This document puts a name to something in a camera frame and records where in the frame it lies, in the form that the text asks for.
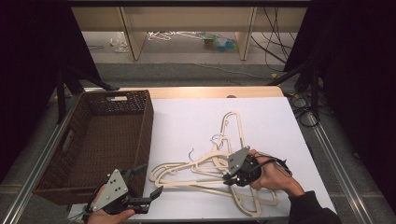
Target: metal rail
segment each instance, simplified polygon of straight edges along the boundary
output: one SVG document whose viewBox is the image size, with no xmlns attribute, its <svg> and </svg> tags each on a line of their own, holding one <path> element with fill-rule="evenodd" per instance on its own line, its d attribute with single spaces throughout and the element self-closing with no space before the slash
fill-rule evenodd
<svg viewBox="0 0 396 224">
<path fill-rule="evenodd" d="M 72 96 L 68 104 L 67 111 L 70 111 L 70 108 L 72 108 L 72 106 L 74 106 L 77 101 L 78 101 L 78 96 Z M 6 217 L 3 220 L 3 224 L 18 223 L 24 208 L 26 207 L 26 205 L 29 202 L 29 199 L 32 196 L 32 190 L 35 187 L 38 178 L 41 176 L 42 172 L 44 171 L 45 164 L 47 164 L 47 161 L 50 158 L 50 155 L 52 154 L 54 145 L 58 140 L 58 137 L 61 134 L 62 129 L 66 124 L 66 121 L 68 120 L 69 116 L 70 113 L 67 113 L 62 124 L 57 124 L 55 126 L 55 129 L 52 132 L 48 143 L 44 147 L 43 152 L 41 153 L 40 157 L 35 163 L 35 167 L 32 169 L 32 172 L 29 174 L 27 180 L 21 187 L 21 190 L 18 193 L 13 204 L 9 207 Z"/>
<path fill-rule="evenodd" d="M 315 117 L 312 114 L 309 114 L 308 116 L 311 123 L 314 124 L 316 122 Z M 346 195 L 347 200 L 349 201 L 356 219 L 360 224 L 374 223 L 364 201 L 361 199 L 361 196 L 353 185 L 343 163 L 340 161 L 337 152 L 332 146 L 332 143 L 324 131 L 322 125 L 319 123 L 316 127 L 314 127 L 314 131 L 332 167 L 332 170 L 335 173 L 335 176 L 340 182 L 341 188 Z"/>
</svg>

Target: black cable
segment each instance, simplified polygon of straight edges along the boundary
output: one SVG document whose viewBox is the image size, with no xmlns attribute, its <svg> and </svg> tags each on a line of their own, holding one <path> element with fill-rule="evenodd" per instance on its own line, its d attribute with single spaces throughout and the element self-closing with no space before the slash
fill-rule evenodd
<svg viewBox="0 0 396 224">
<path fill-rule="evenodd" d="M 289 47 L 289 46 L 282 45 L 282 44 L 280 44 L 280 43 L 276 43 L 276 42 L 273 41 L 273 40 L 270 40 L 270 39 L 264 34 L 264 32 L 262 32 L 262 36 L 263 36 L 265 39 L 267 39 L 268 41 L 270 41 L 271 44 L 275 44 L 275 45 L 279 45 L 279 46 L 281 46 L 281 47 L 283 47 L 283 48 L 291 49 L 291 47 Z"/>
<path fill-rule="evenodd" d="M 269 160 L 268 160 L 268 161 L 264 161 L 264 162 L 262 162 L 262 163 L 256 165 L 255 167 L 253 167 L 253 168 L 250 170 L 250 172 L 252 172 L 252 171 L 258 169 L 259 167 L 262 167 L 262 166 L 264 166 L 264 165 L 266 165 L 266 164 L 268 164 L 268 163 L 270 163 L 270 162 L 274 162 L 274 163 L 276 163 L 277 165 L 279 165 L 280 167 L 282 167 L 290 176 L 293 176 L 293 172 L 292 172 L 292 171 L 289 169 L 289 167 L 286 165 L 286 160 L 282 161 L 281 159 L 278 159 L 277 157 L 265 156 L 265 155 L 262 155 L 262 154 L 260 154 L 260 153 L 258 153 L 258 152 L 256 152 L 256 154 L 259 154 L 259 156 L 257 156 L 257 157 L 255 156 L 256 160 L 257 160 L 257 158 L 260 158 L 260 157 L 269 158 Z"/>
<path fill-rule="evenodd" d="M 104 49 L 104 48 L 105 48 L 104 46 L 95 46 L 95 45 L 88 46 L 89 50 Z"/>
<path fill-rule="evenodd" d="M 330 106 L 329 106 L 329 104 L 328 104 L 328 102 L 327 102 L 325 92 L 324 92 L 324 91 L 319 91 L 319 93 L 321 93 L 321 94 L 318 96 L 318 100 L 319 100 L 319 102 L 322 103 L 322 104 L 321 104 L 321 105 L 318 105 L 318 109 L 319 109 L 318 112 L 319 112 L 320 114 L 325 115 L 325 116 L 328 116 L 328 117 L 334 117 L 334 114 L 332 113 L 332 111 L 329 111 L 329 113 L 325 113 L 325 112 L 323 112 L 323 111 L 320 110 L 320 109 L 323 109 L 323 108 L 330 108 Z"/>
<path fill-rule="evenodd" d="M 278 12 L 278 7 L 275 8 L 275 22 L 274 22 L 274 26 L 276 27 L 276 32 L 277 32 L 276 37 L 277 37 L 277 39 L 279 40 L 279 43 L 280 43 L 280 45 L 281 45 L 283 54 L 285 55 L 285 58 L 286 58 L 286 60 L 287 60 L 287 59 L 289 58 L 289 54 L 288 54 L 288 52 L 285 50 L 285 48 L 283 47 L 284 45 L 282 44 L 282 40 L 281 40 L 281 38 L 280 38 L 279 25 L 278 25 L 278 23 L 277 23 L 277 12 Z"/>
<path fill-rule="evenodd" d="M 105 185 L 106 183 L 107 183 L 107 180 L 106 180 L 105 182 L 103 182 L 99 187 L 97 187 L 97 188 L 95 189 L 95 191 L 94 191 L 93 194 L 91 195 L 90 200 L 89 200 L 88 203 L 87 203 L 87 206 L 85 207 L 85 212 L 87 212 L 87 213 L 91 213 L 91 212 L 92 212 L 92 210 L 91 210 L 91 204 L 92 204 L 93 200 L 96 198 L 96 195 L 99 193 L 100 188 L 101 188 L 103 185 Z"/>
<path fill-rule="evenodd" d="M 265 12 L 265 15 L 266 15 L 268 21 L 269 21 L 270 24 L 271 24 L 271 28 L 272 28 L 272 30 L 273 30 L 273 32 L 272 32 L 271 35 L 270 35 L 270 40 L 271 40 L 271 39 L 272 39 L 272 36 L 273 36 L 273 34 L 274 34 L 274 27 L 273 27 L 273 25 L 272 25 L 272 23 L 271 23 L 270 18 L 268 17 L 268 14 L 267 14 L 266 11 L 265 11 L 265 7 L 264 7 L 263 9 L 264 9 L 264 12 Z M 270 42 L 267 43 L 267 47 L 266 47 L 265 49 L 268 50 L 268 47 L 269 47 L 269 46 L 270 46 Z M 268 68 L 270 68 L 270 69 L 272 69 L 272 70 L 274 70 L 274 71 L 277 71 L 277 72 L 283 72 L 283 71 L 280 71 L 280 70 L 277 70 L 277 69 L 272 68 L 272 67 L 268 64 L 268 62 L 267 62 L 267 54 L 266 54 L 266 53 L 264 54 L 264 60 L 265 60 L 265 63 L 267 64 L 267 67 L 268 67 Z"/>
<path fill-rule="evenodd" d="M 290 36 L 291 36 L 291 39 L 293 39 L 293 41 L 295 42 L 296 39 L 294 38 L 294 36 L 293 36 L 291 33 L 289 33 L 289 34 L 290 34 Z"/>
<path fill-rule="evenodd" d="M 261 44 L 259 44 L 254 37 L 252 36 L 251 39 L 259 46 L 260 49 L 263 49 L 265 52 L 271 54 L 271 56 L 273 56 L 274 58 L 280 60 L 282 63 L 286 63 L 286 61 L 284 61 L 283 59 L 277 57 L 273 52 L 269 51 L 268 49 L 265 49 Z"/>
<path fill-rule="evenodd" d="M 279 26 L 277 25 L 277 11 L 278 11 L 278 8 L 277 8 L 277 7 L 275 8 L 275 20 L 274 20 L 274 24 L 271 22 L 271 19 L 270 19 L 270 17 L 268 16 L 267 11 L 265 10 L 265 7 L 263 7 L 263 9 L 264 9 L 265 16 L 267 17 L 267 20 L 270 22 L 271 29 L 272 29 L 272 33 L 271 33 L 271 36 L 270 36 L 270 40 L 271 40 L 271 38 L 272 38 L 272 35 L 275 34 L 275 36 L 277 37 L 279 43 L 280 43 L 281 45 L 283 45 L 283 44 L 282 44 L 282 40 L 280 39 Z M 283 55 L 285 56 L 285 58 L 286 58 L 286 60 L 287 60 L 287 59 L 289 58 L 289 54 L 286 52 L 285 48 L 281 47 L 281 49 L 282 49 Z"/>
<path fill-rule="evenodd" d="M 312 107 L 309 105 L 308 100 L 306 98 L 298 97 L 293 101 L 292 98 L 294 98 L 294 96 L 295 94 L 293 94 L 292 97 L 290 97 L 289 102 L 292 107 L 296 108 L 293 110 L 296 119 L 299 121 L 301 125 L 305 127 L 308 128 L 316 127 L 320 123 L 320 118 L 318 114 L 312 113 Z M 299 101 L 303 101 L 304 102 L 303 105 L 296 105 L 296 103 Z M 303 121 L 303 118 L 307 118 L 307 116 L 310 114 L 313 115 L 315 119 L 313 124 L 311 123 L 308 124 Z"/>
</svg>

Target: white table surface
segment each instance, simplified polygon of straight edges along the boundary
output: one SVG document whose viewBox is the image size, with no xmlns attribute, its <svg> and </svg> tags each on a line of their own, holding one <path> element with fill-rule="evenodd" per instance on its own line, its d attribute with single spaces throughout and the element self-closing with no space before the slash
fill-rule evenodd
<svg viewBox="0 0 396 224">
<path fill-rule="evenodd" d="M 287 159 L 294 178 L 304 190 L 314 190 L 319 203 L 335 212 L 287 98 L 153 99 L 152 103 L 154 122 L 148 174 L 161 163 L 190 161 L 189 153 L 193 148 L 191 156 L 195 160 L 209 153 L 213 146 L 209 140 L 219 133 L 223 116 L 236 111 L 241 115 L 246 145 L 281 160 Z M 226 134 L 232 139 L 233 151 L 236 151 L 240 145 L 235 139 L 237 130 L 233 120 L 230 118 Z M 180 172 L 170 178 L 182 176 L 186 174 Z M 210 187 L 226 189 L 221 185 Z M 154 184 L 147 179 L 144 196 L 154 190 Z M 240 191 L 249 192 L 249 186 L 240 188 Z M 261 190 L 261 196 L 269 197 L 268 191 Z M 278 205 L 262 205 L 262 219 L 289 215 L 287 194 L 278 191 L 277 196 Z M 82 206 L 73 205 L 69 216 L 80 213 Z M 132 221 L 142 222 L 249 219 L 257 218 L 241 213 L 230 197 L 177 188 L 164 189 L 163 194 L 152 202 L 148 214 L 131 217 Z"/>
</svg>

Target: tangled hangers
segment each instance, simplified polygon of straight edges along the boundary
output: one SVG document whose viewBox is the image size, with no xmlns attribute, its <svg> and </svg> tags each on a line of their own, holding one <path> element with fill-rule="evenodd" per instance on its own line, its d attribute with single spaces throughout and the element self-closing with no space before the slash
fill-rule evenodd
<svg viewBox="0 0 396 224">
<path fill-rule="evenodd" d="M 251 195 L 246 195 L 237 192 L 237 188 L 235 186 L 228 186 L 228 190 L 225 189 L 216 189 L 207 187 L 207 185 L 215 185 L 215 184 L 223 184 L 224 179 L 222 178 L 224 175 L 228 173 L 228 162 L 227 157 L 229 157 L 233 151 L 231 147 L 231 140 L 225 135 L 225 129 L 228 124 L 228 118 L 231 116 L 236 117 L 238 134 L 239 134 L 239 142 L 241 148 L 245 147 L 245 138 L 242 130 L 240 115 L 237 112 L 229 112 L 227 113 L 221 123 L 220 133 L 217 134 L 219 137 L 215 142 L 215 139 L 212 138 L 212 142 L 214 146 L 212 147 L 212 151 L 207 155 L 203 156 L 201 159 L 190 162 L 168 162 L 163 163 L 156 166 L 148 175 L 150 181 L 154 182 L 156 187 L 164 186 L 167 187 L 179 187 L 179 188 L 193 188 L 203 192 L 214 193 L 223 196 L 229 196 L 233 198 L 233 201 L 237 205 L 238 209 L 250 216 L 250 217 L 259 217 L 262 214 L 261 204 L 269 204 L 276 205 L 277 204 L 277 196 L 274 191 L 270 190 L 272 200 L 267 200 L 260 198 L 257 190 L 250 189 Z M 226 144 L 228 150 L 222 151 L 220 150 L 223 145 Z M 209 180 L 193 180 L 193 181 L 176 181 L 173 179 L 166 178 L 168 175 L 174 175 L 177 171 L 190 169 L 193 173 L 198 175 L 206 175 L 211 176 L 212 179 Z M 243 205 L 243 201 L 252 201 L 255 206 L 255 210 L 251 211 L 247 209 Z"/>
<path fill-rule="evenodd" d="M 200 36 L 196 36 L 195 32 L 148 32 L 148 40 L 154 40 L 154 38 L 161 40 L 171 40 L 171 35 L 183 35 L 195 39 L 202 39 Z"/>
</svg>

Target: tripod leg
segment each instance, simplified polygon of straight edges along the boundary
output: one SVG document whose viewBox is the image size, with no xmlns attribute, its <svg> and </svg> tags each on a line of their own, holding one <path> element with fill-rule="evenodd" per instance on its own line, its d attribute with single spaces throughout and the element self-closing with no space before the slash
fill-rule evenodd
<svg viewBox="0 0 396 224">
<path fill-rule="evenodd" d="M 277 78 L 276 80 L 272 81 L 271 83 L 268 84 L 268 86 L 277 86 L 280 83 L 288 80 L 291 77 L 294 77 L 295 75 L 301 73 L 306 67 L 305 63 L 300 64 L 299 66 L 291 69 L 288 73 L 286 73 L 285 75 L 283 75 L 280 78 Z"/>
<path fill-rule="evenodd" d="M 57 123 L 60 124 L 61 121 L 64 119 L 64 115 L 66 114 L 66 100 L 64 97 L 64 74 L 62 69 L 58 72 L 58 80 L 56 86 L 56 92 L 58 94 L 58 121 Z"/>
<path fill-rule="evenodd" d="M 318 118 L 318 88 L 319 88 L 319 71 L 318 67 L 314 66 L 311 82 L 311 111 L 315 117 Z"/>
<path fill-rule="evenodd" d="M 78 76 L 78 77 L 82 77 L 85 78 L 87 80 L 89 80 L 91 83 L 95 84 L 98 87 L 102 87 L 103 89 L 105 89 L 106 91 L 117 91 L 120 88 L 117 87 L 112 87 L 110 85 L 107 85 L 105 82 L 98 80 L 94 77 L 88 76 L 87 74 L 77 70 L 76 68 L 73 67 L 67 67 L 67 69 L 72 72 L 74 75 Z"/>
</svg>

